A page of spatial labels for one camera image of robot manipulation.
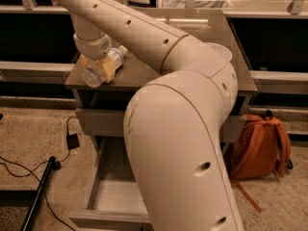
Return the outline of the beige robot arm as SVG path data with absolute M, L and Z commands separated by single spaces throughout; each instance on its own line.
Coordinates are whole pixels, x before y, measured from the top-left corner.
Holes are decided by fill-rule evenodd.
M 219 146 L 238 94 L 234 67 L 200 39 L 115 0 L 57 0 L 159 72 L 123 121 L 154 231 L 244 231 Z

